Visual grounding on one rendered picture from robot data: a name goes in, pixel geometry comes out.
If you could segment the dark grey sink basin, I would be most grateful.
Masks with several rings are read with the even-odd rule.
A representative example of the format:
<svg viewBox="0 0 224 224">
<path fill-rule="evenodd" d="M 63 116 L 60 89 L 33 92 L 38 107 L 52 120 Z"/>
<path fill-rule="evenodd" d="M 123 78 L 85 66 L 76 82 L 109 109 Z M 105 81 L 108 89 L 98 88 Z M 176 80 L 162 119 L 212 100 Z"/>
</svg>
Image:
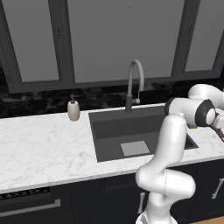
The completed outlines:
<svg viewBox="0 0 224 224">
<path fill-rule="evenodd" d="M 153 155 L 165 118 L 163 106 L 89 113 L 97 162 Z"/>
</svg>

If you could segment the grey curved tap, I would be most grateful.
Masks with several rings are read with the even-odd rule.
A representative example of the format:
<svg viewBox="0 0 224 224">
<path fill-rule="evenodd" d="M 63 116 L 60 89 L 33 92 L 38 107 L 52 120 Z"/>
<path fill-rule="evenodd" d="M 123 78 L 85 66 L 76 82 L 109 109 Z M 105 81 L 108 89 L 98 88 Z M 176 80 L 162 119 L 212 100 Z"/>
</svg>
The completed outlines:
<svg viewBox="0 0 224 224">
<path fill-rule="evenodd" d="M 132 98 L 132 82 L 133 82 L 133 71 L 134 67 L 137 68 L 139 74 L 139 88 L 138 95 L 136 99 Z M 126 103 L 125 103 L 125 111 L 127 113 L 131 112 L 132 104 L 140 103 L 140 93 L 144 91 L 144 69 L 141 62 L 138 59 L 134 59 L 131 61 L 129 65 L 129 83 L 128 83 L 128 92 L 126 94 Z"/>
</svg>

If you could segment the cream soap dispenser bottle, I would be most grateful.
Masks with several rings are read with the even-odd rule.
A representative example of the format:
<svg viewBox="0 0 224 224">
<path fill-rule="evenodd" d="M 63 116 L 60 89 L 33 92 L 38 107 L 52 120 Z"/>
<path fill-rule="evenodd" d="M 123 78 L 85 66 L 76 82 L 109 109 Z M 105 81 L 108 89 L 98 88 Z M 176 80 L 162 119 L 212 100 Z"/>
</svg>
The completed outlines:
<svg viewBox="0 0 224 224">
<path fill-rule="evenodd" d="M 74 99 L 74 95 L 71 94 L 71 100 L 67 104 L 67 113 L 71 121 L 75 122 L 80 119 L 80 106 Z"/>
</svg>

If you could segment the dark cupboard door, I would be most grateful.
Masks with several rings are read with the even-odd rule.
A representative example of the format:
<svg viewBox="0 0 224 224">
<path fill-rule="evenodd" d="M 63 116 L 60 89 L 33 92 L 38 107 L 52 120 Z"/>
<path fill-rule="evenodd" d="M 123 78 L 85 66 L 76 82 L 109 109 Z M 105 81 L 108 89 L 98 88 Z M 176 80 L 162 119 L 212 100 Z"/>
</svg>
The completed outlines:
<svg viewBox="0 0 224 224">
<path fill-rule="evenodd" d="M 212 199 L 219 179 L 224 178 L 224 159 L 172 167 L 193 177 L 196 190 L 190 199 L 176 202 L 171 207 L 171 215 L 178 224 L 191 224 L 196 221 L 224 216 L 224 183 L 216 199 Z"/>
<path fill-rule="evenodd" d="M 75 224 L 136 224 L 140 193 L 143 208 L 149 195 L 134 173 L 73 183 L 69 190 Z"/>
</svg>

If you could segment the dark grey window frame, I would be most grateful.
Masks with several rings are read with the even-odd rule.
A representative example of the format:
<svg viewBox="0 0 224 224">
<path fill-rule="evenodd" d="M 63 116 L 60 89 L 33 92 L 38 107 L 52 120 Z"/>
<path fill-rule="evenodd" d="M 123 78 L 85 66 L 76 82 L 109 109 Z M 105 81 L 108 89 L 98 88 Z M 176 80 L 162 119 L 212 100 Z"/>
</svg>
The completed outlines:
<svg viewBox="0 0 224 224">
<path fill-rule="evenodd" d="M 212 79 L 224 65 L 224 0 L 0 0 L 12 93 Z"/>
</svg>

